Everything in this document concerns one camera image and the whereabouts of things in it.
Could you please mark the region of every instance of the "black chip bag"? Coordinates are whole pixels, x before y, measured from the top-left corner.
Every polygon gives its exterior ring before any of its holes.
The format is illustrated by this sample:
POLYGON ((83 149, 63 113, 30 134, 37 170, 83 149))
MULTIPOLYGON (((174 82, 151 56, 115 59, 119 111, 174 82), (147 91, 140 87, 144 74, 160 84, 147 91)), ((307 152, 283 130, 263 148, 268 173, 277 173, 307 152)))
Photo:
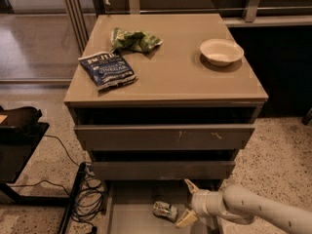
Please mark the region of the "black chip bag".
POLYGON ((124 86, 137 78, 133 69, 118 51, 100 52, 79 58, 98 90, 124 86))

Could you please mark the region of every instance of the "bowl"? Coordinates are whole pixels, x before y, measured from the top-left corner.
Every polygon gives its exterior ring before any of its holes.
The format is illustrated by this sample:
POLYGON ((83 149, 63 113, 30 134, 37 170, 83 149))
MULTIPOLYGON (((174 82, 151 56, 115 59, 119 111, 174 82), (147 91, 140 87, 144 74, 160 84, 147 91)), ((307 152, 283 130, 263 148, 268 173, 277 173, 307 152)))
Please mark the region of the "bowl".
POLYGON ((227 66, 244 56, 244 50, 237 43, 226 39, 207 40, 201 44, 200 50, 216 66, 227 66))

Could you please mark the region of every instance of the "floor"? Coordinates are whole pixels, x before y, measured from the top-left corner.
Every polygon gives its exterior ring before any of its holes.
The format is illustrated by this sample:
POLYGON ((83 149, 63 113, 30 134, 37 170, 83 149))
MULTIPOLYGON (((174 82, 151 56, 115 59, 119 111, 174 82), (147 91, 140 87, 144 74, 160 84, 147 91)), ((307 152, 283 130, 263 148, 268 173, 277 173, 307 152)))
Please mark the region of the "floor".
MULTIPOLYGON (((88 19, 92 28, 94 18, 88 19)), ((80 56, 65 16, 0 16, 0 78, 71 77, 80 56)), ((1 85, 0 104, 4 108, 31 105, 43 112, 47 134, 59 137, 72 159, 89 161, 73 132, 73 122, 63 104, 66 87, 1 85)), ((254 193, 312 212, 312 126, 300 118, 261 118, 247 147, 236 158, 233 174, 223 185, 241 184, 254 193)), ((17 185, 42 179, 62 184, 70 190, 77 167, 54 138, 44 137, 25 167, 17 185)), ((42 183, 15 188, 23 195, 64 196, 61 188, 42 183)), ((57 233, 62 208, 1 205, 0 233, 57 233)), ((104 229, 104 214, 93 220, 98 233, 104 229)), ((222 221, 225 234, 284 233, 257 218, 251 225, 222 221)), ((88 233, 88 224, 70 221, 68 233, 88 233)))

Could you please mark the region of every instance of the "speckled floor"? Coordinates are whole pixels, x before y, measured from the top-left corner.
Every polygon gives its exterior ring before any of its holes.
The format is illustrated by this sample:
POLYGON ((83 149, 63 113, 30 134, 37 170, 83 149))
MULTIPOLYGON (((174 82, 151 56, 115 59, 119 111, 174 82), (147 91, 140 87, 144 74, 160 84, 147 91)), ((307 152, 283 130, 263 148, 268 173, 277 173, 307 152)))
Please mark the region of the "speckled floor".
MULTIPOLYGON (((1 33, 4 22, 0 21, 1 33)), ((11 56, 5 58, 3 52, 1 55, 2 61, 6 60, 5 63, 12 60, 11 56)), ((69 70, 58 72, 59 76, 70 75, 73 72, 79 53, 76 50, 71 55, 68 61, 69 70)), ((11 71, 10 65, 1 66, 0 76, 14 75, 13 70, 11 71)), ((4 108, 25 105, 40 108, 43 112, 40 121, 51 125, 47 134, 59 137, 77 163, 89 161, 87 153, 81 149, 73 132, 72 119, 63 104, 66 89, 34 85, 0 86, 0 104, 4 108)), ((310 193, 312 190, 312 126, 303 126, 299 118, 257 119, 255 126, 255 132, 246 149, 242 150, 236 158, 236 167, 232 176, 223 183, 223 186, 229 183, 241 184, 258 195, 312 212, 310 193)), ((58 141, 44 137, 16 184, 33 184, 47 179, 62 184, 70 190, 76 171, 77 167, 68 159, 58 141)), ((65 196, 61 188, 47 183, 35 187, 16 188, 16 190, 22 195, 65 196)), ((57 233, 62 214, 62 208, 1 205, 0 233, 57 233)), ((98 227, 98 233, 102 233, 104 219, 103 214, 98 214, 93 220, 98 227)), ((222 227, 225 234, 284 233, 258 218, 255 223, 247 226, 223 221, 222 227)), ((70 221, 68 225, 68 233, 85 234, 90 230, 91 227, 87 224, 70 221)))

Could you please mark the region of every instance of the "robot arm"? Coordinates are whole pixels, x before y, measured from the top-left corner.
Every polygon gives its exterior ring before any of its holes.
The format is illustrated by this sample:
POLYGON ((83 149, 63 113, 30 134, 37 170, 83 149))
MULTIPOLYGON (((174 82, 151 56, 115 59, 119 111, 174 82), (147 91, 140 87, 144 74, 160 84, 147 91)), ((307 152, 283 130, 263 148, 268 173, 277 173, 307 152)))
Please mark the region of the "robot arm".
POLYGON ((192 194, 192 210, 184 212, 177 227, 187 226, 203 216, 219 216, 238 224, 251 224, 258 216, 287 233, 312 233, 312 213, 306 210, 260 197, 238 185, 212 192, 199 189, 188 179, 185 182, 192 194))

